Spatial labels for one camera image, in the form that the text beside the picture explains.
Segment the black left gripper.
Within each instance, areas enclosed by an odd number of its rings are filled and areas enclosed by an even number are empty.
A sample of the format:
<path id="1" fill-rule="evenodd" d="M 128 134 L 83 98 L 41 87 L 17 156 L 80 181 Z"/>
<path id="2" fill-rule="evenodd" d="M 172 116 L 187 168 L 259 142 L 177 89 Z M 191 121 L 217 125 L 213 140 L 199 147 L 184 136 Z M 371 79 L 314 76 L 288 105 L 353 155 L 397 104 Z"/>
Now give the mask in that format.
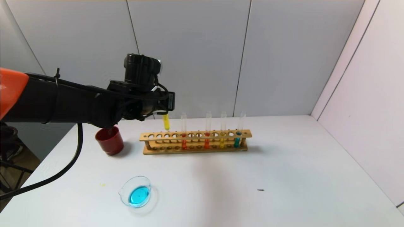
<path id="1" fill-rule="evenodd" d="M 175 109 L 175 93 L 168 92 L 168 96 L 163 100 L 152 100 L 142 102 L 142 115 L 166 115 Z"/>

